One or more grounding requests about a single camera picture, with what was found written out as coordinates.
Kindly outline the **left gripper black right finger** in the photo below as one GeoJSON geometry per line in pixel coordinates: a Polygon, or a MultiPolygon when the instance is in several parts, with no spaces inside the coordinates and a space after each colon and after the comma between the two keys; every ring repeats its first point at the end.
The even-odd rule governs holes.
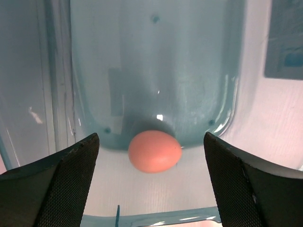
{"type": "Polygon", "coordinates": [[[301,227],[303,173],[207,132],[205,158],[224,227],[301,227]]]}

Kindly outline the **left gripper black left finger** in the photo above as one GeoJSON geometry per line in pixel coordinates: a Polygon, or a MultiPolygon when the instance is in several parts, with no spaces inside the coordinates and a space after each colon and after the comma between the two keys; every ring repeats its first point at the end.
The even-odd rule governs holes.
{"type": "Polygon", "coordinates": [[[99,137],[0,176],[2,227],[78,227],[99,152],[99,137]]]}

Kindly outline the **pink toy food piece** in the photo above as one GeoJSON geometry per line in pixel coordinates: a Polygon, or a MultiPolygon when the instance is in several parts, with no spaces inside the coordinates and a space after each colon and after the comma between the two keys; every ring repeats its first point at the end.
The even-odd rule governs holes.
{"type": "Polygon", "coordinates": [[[144,173],[164,172],[180,160],[182,148],[171,135],[149,130],[137,134],[128,147],[131,164],[144,173]]]}

